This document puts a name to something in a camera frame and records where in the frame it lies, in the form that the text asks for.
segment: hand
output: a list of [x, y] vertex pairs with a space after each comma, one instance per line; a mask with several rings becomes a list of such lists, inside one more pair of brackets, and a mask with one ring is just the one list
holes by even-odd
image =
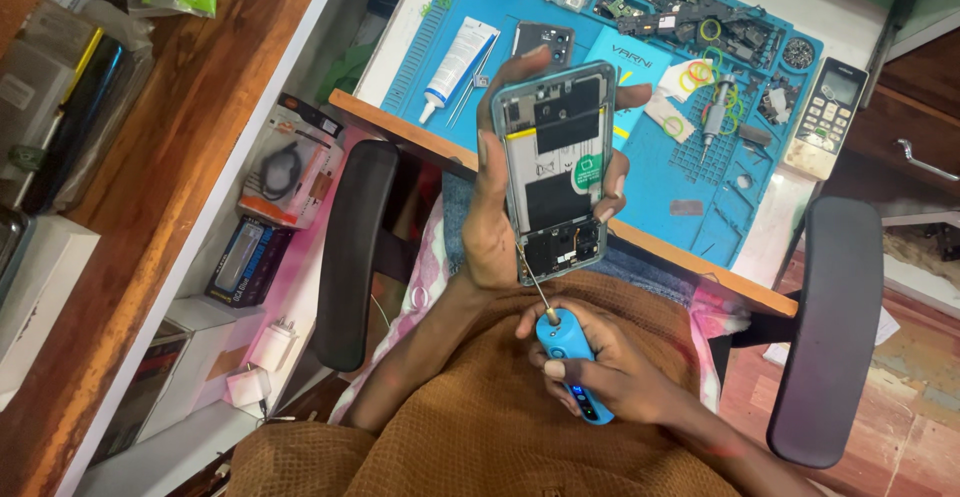
[[[550, 359], [546, 356], [544, 346], [534, 338], [529, 354], [530, 364], [543, 371], [547, 392], [569, 409], [574, 417], [580, 417], [580, 409], [563, 383], [585, 387], [611, 413], [623, 420], [643, 424], [665, 423], [671, 412], [685, 399], [686, 392], [667, 379], [643, 355], [637, 345], [620, 330], [612, 316], [606, 312], [593, 313], [559, 296], [550, 299], [550, 306], [573, 313], [596, 361], [586, 358]], [[516, 326], [516, 336], [520, 339], [529, 337], [545, 310], [544, 302], [528, 307]]]
[[[550, 50], [542, 45], [500, 66], [480, 104], [477, 106], [477, 180], [473, 186], [470, 210], [463, 221], [464, 270], [482, 290], [504, 290], [520, 286], [517, 281], [517, 248], [514, 230], [504, 210], [507, 197], [507, 156], [494, 133], [490, 98], [507, 83], [522, 81], [541, 73], [550, 64]], [[650, 100], [650, 85], [619, 86], [616, 109], [640, 107]], [[630, 171], [630, 160], [614, 150], [606, 166], [604, 197], [593, 207], [601, 222], [612, 218], [627, 205], [623, 184]]]

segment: blue silicone repair mat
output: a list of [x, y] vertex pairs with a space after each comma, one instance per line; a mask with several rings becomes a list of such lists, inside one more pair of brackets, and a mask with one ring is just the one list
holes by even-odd
[[[465, 17], [500, 30], [483, 74], [493, 76], [510, 57], [514, 31], [520, 21], [569, 26], [574, 29], [571, 64], [582, 63], [603, 26], [617, 24], [603, 5], [613, 0], [587, 0], [580, 12], [572, 12], [546, 0], [434, 0], [421, 23], [404, 60], [393, 79], [381, 108], [417, 124], [424, 110], [424, 90], [447, 54]], [[646, 0], [624, 0], [630, 7], [646, 13], [656, 12]], [[733, 7], [745, 6], [738, 0], [719, 0]], [[670, 101], [697, 128], [683, 144], [666, 135], [652, 118], [643, 115], [623, 147], [630, 158], [630, 175], [624, 188], [628, 205], [618, 219], [650, 233], [674, 246], [719, 265], [730, 268], [738, 256], [770, 177], [783, 153], [789, 130], [796, 116], [773, 124], [759, 110], [764, 90], [784, 88], [798, 103], [807, 92], [812, 75], [823, 52], [823, 43], [800, 34], [793, 25], [767, 14], [757, 21], [774, 32], [764, 47], [769, 61], [756, 66], [726, 55], [721, 74], [737, 75], [738, 98], [742, 102], [729, 111], [721, 131], [709, 147], [705, 160], [701, 113], [714, 94], [713, 86], [703, 86], [684, 103]], [[792, 38], [806, 40], [813, 49], [812, 63], [803, 70], [786, 65], [783, 54]], [[703, 48], [691, 39], [672, 45], [659, 38], [644, 38], [650, 45], [673, 55], [673, 64], [700, 58]], [[475, 89], [455, 124], [450, 124], [453, 107], [469, 79], [454, 90], [445, 109], [436, 110], [425, 128], [469, 150], [476, 149], [476, 107], [482, 89]], [[773, 141], [762, 147], [738, 136], [737, 125], [749, 124], [770, 132]]]

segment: person's left hand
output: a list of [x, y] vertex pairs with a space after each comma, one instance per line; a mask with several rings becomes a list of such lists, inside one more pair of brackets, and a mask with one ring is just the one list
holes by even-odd
[[[462, 239], [466, 257], [463, 268], [482, 290], [497, 291], [520, 285], [514, 230], [503, 208], [507, 197], [507, 156], [494, 133], [490, 99], [503, 85], [539, 74], [548, 64], [550, 50], [546, 45], [504, 62], [477, 106], [478, 172], [470, 210], [463, 222]], [[616, 109], [640, 107], [650, 100], [650, 95], [650, 85], [618, 86]], [[629, 171], [630, 159], [614, 150], [606, 166], [604, 197], [593, 207], [598, 221], [609, 220], [626, 206], [623, 184]]]

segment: blue electric screwdriver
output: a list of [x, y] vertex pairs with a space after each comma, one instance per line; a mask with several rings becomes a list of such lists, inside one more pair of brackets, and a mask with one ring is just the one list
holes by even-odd
[[[543, 345], [546, 355], [551, 359], [587, 359], [592, 361], [594, 351], [587, 344], [587, 337], [584, 336], [584, 331], [580, 328], [577, 316], [569, 309], [550, 307], [550, 303], [546, 301], [546, 296], [540, 288], [540, 283], [537, 282], [533, 270], [527, 264], [527, 257], [523, 255], [520, 243], [516, 241], [514, 243], [516, 244], [516, 250], [520, 253], [523, 266], [530, 272], [534, 287], [536, 287], [536, 291], [540, 294], [540, 298], [543, 299], [543, 304], [546, 306], [546, 312], [539, 319], [536, 319], [536, 338]], [[573, 396], [573, 399], [577, 400], [577, 406], [580, 408], [583, 420], [590, 424], [600, 425], [614, 419], [614, 414], [586, 388], [566, 383], [563, 386]]]

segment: black cable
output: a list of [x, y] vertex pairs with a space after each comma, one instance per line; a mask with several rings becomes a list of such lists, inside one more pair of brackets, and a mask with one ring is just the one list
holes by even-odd
[[[296, 142], [291, 142], [280, 150], [273, 152], [263, 159], [260, 163], [260, 194], [268, 201], [278, 201], [289, 194], [297, 184], [300, 184], [301, 173], [304, 172], [304, 162], [300, 159], [294, 149], [297, 148]], [[267, 173], [270, 171], [270, 165], [282, 159], [283, 156], [290, 156], [294, 159], [294, 164], [290, 167], [290, 180], [281, 188], [270, 187], [267, 184]]]

